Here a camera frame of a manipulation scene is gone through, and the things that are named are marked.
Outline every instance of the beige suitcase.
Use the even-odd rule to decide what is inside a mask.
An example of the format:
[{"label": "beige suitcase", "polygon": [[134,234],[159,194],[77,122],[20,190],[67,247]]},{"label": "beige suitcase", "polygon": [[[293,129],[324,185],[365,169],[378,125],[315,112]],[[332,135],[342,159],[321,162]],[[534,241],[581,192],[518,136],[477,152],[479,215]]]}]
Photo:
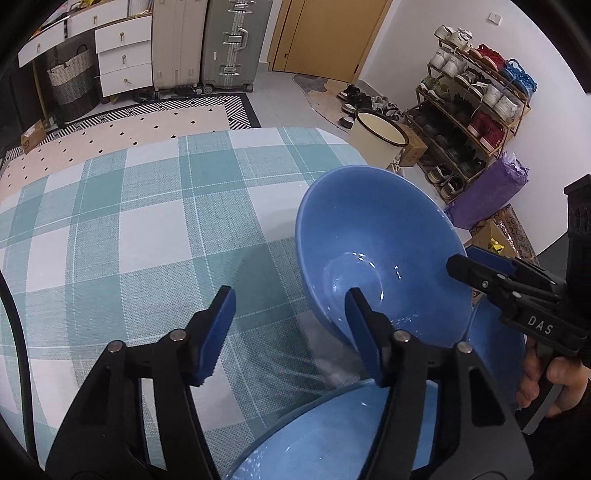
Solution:
[{"label": "beige suitcase", "polygon": [[207,0],[155,0],[152,21],[154,88],[197,86]]}]

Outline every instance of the gray suitcase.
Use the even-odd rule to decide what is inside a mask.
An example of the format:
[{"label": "gray suitcase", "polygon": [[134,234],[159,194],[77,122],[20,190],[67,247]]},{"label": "gray suitcase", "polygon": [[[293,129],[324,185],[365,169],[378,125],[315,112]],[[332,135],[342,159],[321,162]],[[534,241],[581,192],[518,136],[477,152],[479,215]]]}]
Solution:
[{"label": "gray suitcase", "polygon": [[209,0],[203,40],[203,93],[252,91],[272,0]]}]

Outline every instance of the blue bowl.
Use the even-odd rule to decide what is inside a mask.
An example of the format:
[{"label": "blue bowl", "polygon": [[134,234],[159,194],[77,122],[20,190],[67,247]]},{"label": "blue bowl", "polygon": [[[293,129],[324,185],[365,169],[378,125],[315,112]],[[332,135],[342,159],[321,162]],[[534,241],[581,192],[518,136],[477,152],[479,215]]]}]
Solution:
[{"label": "blue bowl", "polygon": [[404,178],[360,165],[331,170],[308,189],[295,232],[310,307],[341,340],[354,345],[345,318],[351,287],[394,328],[437,346],[462,340],[472,292],[445,265],[466,251],[447,216]]}]

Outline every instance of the black cable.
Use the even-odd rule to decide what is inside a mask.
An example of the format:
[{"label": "black cable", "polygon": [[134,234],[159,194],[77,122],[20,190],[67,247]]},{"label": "black cable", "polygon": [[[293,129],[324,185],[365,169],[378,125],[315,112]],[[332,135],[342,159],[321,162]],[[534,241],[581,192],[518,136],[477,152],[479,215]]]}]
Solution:
[{"label": "black cable", "polygon": [[21,319],[18,316],[17,305],[14,303],[8,284],[0,271],[0,300],[6,310],[8,323],[14,337],[14,345],[17,349],[18,376],[21,381],[22,402],[22,426],[25,431],[25,446],[31,458],[39,463],[37,456],[37,444],[35,443],[35,425],[33,422],[33,391],[31,389],[31,373],[29,370],[29,357],[25,334],[22,331]]}]

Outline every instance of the plaid tablecloth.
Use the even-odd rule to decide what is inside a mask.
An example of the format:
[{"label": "plaid tablecloth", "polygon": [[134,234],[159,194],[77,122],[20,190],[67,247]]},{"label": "plaid tablecloth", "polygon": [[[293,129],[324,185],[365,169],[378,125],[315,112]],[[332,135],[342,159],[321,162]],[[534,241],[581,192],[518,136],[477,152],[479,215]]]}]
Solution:
[{"label": "plaid tablecloth", "polygon": [[[217,467],[283,414],[361,372],[311,314],[294,243],[303,194],[364,163],[318,129],[215,132],[97,157],[0,204],[0,265],[31,362],[42,462],[86,374],[113,339],[153,342],[206,308],[222,284],[238,310],[214,375],[194,389]],[[14,341],[0,319],[0,413],[23,440]],[[162,465],[145,381],[152,463]]]}]

